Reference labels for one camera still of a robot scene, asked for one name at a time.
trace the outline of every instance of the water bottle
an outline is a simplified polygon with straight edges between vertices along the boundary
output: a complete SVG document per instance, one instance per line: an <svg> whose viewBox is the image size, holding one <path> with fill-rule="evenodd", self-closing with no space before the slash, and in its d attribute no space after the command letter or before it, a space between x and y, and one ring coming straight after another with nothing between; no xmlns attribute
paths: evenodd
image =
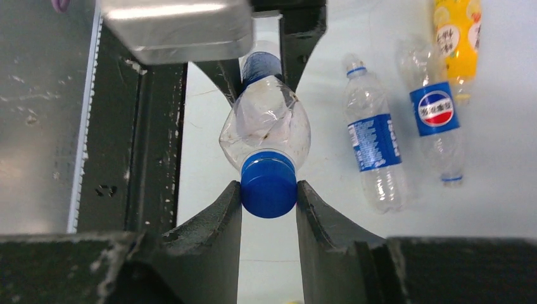
<svg viewBox="0 0 537 304"><path fill-rule="evenodd" d="M425 160L445 186L460 186L464 137L443 58L431 43L414 37L400 42L398 66L410 91Z"/></svg>
<svg viewBox="0 0 537 304"><path fill-rule="evenodd" d="M349 83L344 115L367 201L381 213L400 210L408 186L386 91L355 54L343 59Z"/></svg>
<svg viewBox="0 0 537 304"><path fill-rule="evenodd" d="M220 147L241 174L243 206L265 219L293 209L296 171L304 164L311 145L306 111L281 81L276 50L275 44L258 42L245 57L244 91L220 133Z"/></svg>

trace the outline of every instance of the yellow label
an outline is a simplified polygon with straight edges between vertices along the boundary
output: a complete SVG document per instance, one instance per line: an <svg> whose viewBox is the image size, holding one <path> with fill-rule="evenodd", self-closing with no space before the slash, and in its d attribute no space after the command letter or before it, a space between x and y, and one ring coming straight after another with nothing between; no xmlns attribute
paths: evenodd
<svg viewBox="0 0 537 304"><path fill-rule="evenodd" d="M448 78L476 75L481 0L434 0L436 43L446 58Z"/></svg>

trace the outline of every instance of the blue label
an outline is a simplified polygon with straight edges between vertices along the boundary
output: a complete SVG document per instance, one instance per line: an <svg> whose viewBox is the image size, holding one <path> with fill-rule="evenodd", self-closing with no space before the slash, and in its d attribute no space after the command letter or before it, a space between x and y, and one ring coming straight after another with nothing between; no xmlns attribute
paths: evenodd
<svg viewBox="0 0 537 304"><path fill-rule="evenodd" d="M360 171L401 163L390 114L380 114L351 123L349 133Z"/></svg>
<svg viewBox="0 0 537 304"><path fill-rule="evenodd" d="M244 87L267 76L282 78L282 64L278 57L267 52L252 53L243 66Z"/></svg>
<svg viewBox="0 0 537 304"><path fill-rule="evenodd" d="M410 93L420 136L447 132L459 126L452 92L447 82Z"/></svg>

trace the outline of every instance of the white surface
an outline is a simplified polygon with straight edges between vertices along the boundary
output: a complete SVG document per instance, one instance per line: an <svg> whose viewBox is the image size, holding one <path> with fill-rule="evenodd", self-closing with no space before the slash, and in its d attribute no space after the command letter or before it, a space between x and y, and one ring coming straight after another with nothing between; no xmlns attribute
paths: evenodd
<svg viewBox="0 0 537 304"><path fill-rule="evenodd" d="M533 1L483 0L481 57L474 98L459 109L467 135L461 189L444 188L421 162L408 92L395 66L395 43L432 32L431 0L332 0L328 31L297 90L312 125L312 149L300 179L334 208L381 236L537 237L537 39ZM276 22L258 29L277 33ZM346 78L341 58L361 54L391 93L391 112L415 203L397 214L367 206L342 114ZM179 223L207 207L239 174L218 135L230 108L194 66L189 67L180 180ZM294 210L262 220L244 211L239 303L302 299Z"/></svg>

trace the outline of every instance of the yellow object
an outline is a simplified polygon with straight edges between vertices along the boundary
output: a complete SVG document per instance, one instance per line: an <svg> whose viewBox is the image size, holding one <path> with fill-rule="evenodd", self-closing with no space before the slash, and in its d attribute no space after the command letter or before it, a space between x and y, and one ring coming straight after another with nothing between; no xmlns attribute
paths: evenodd
<svg viewBox="0 0 537 304"><path fill-rule="evenodd" d="M436 43L446 60L457 104L469 102L476 76L481 0L434 0Z"/></svg>

